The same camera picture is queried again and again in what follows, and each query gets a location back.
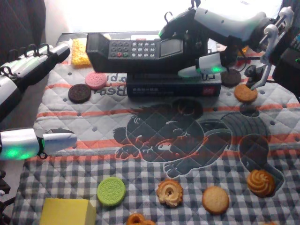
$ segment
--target checkered fabric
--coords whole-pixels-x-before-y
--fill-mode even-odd
[[[60,64],[50,73],[34,128],[69,129],[78,142],[55,157],[25,162],[12,224],[38,224],[47,197],[89,199],[97,225],[124,225],[135,212],[157,225],[300,224],[300,105],[292,93],[268,83],[243,112],[247,106],[234,88],[222,87],[218,98],[131,100],[126,75],[111,74],[108,87],[73,104],[68,89],[91,71]],[[273,176],[274,195],[259,198],[248,189],[253,169]],[[110,176],[127,189],[112,209],[97,199],[99,183]],[[183,203],[174,209],[156,196],[166,178],[183,187]],[[230,199],[219,216],[202,206],[204,190],[213,185]]]

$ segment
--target black box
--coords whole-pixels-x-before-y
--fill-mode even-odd
[[[177,74],[127,74],[128,97],[219,96],[221,75],[183,78]]]

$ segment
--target bear's ear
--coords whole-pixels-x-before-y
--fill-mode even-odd
[[[203,115],[203,107],[200,102],[191,99],[178,99],[172,104],[173,109],[184,116],[191,116],[195,120]]]
[[[125,127],[119,127],[117,129],[114,129],[113,131],[113,137],[119,144],[131,144],[130,141],[126,137],[126,128]]]

